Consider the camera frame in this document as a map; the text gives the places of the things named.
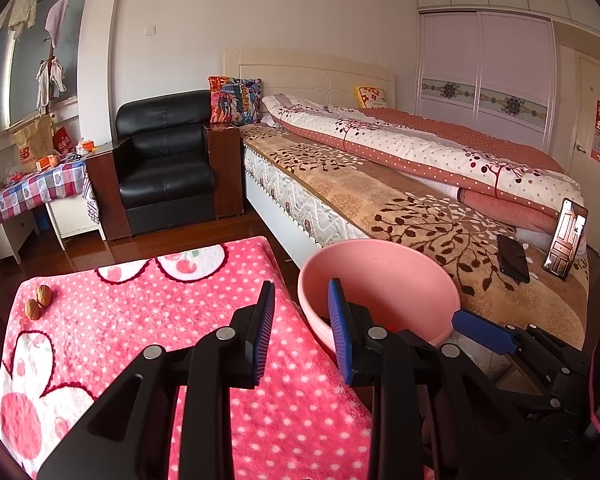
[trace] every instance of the smartphone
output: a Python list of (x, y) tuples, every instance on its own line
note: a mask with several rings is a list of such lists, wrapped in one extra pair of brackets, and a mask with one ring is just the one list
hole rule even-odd
[(529, 267), (526, 264), (525, 250), (517, 240), (498, 235), (498, 264), (500, 271), (519, 282), (531, 281)]
[(567, 279), (569, 269), (578, 252), (588, 215), (589, 212), (583, 206), (568, 198), (562, 201), (558, 227), (555, 229), (549, 253), (542, 264), (544, 270), (558, 276), (561, 280)]

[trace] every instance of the checkered tablecloth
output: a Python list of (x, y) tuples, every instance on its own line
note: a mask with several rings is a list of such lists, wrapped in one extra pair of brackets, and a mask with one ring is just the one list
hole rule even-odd
[(85, 187), (91, 186), (84, 160), (65, 162), (27, 176), (0, 191), (0, 223), (56, 198), (82, 193)]

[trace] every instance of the silver screw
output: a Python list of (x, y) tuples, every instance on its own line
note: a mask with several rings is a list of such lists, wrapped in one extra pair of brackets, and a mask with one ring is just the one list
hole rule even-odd
[(160, 355), (162, 355), (162, 348), (160, 348), (158, 345), (148, 346), (147, 348), (144, 349), (144, 351), (142, 352), (142, 355), (144, 356), (145, 359), (155, 359), (157, 357), (160, 357)]
[(367, 330), (366, 333), (371, 339), (379, 340), (386, 337), (386, 330), (381, 326), (373, 326)]
[(450, 359), (455, 359), (460, 355), (460, 349), (456, 345), (446, 344), (442, 347), (442, 355)]
[(226, 341), (235, 336), (235, 330), (230, 326), (223, 326), (216, 331), (216, 337), (220, 341)]

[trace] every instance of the pink plastic basin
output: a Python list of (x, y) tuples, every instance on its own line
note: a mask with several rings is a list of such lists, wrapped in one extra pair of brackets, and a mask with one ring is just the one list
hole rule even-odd
[(394, 332), (409, 329), (432, 345), (451, 334), (460, 309), (458, 290), (445, 270), (424, 254), (384, 240), (346, 240), (320, 249), (298, 279), (298, 298), (321, 345), (334, 351), (327, 288), (342, 282), (347, 301), (366, 306), (378, 325)]

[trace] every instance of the pink polka dot blanket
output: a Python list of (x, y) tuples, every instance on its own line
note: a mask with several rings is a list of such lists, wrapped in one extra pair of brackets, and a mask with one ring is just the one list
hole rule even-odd
[(285, 94), (267, 96), (262, 102), (278, 124), (298, 136), (441, 186), (521, 204), (554, 219), (564, 198), (582, 204), (579, 184), (555, 167), (534, 168), (493, 155), (482, 149), (488, 143), (464, 145), (470, 136), (453, 140), (451, 132), (437, 135), (412, 127), (415, 123), (392, 124), (353, 108), (318, 105)]
[[(0, 367), (0, 439), (32, 478), (46, 457), (146, 346), (195, 344), (276, 286), (265, 375), (231, 391), (236, 478), (366, 478), (370, 415), (309, 332), (263, 237), (20, 286)], [(39, 320), (24, 303), (46, 283), (53, 301)], [(184, 388), (171, 439), (175, 480)]]

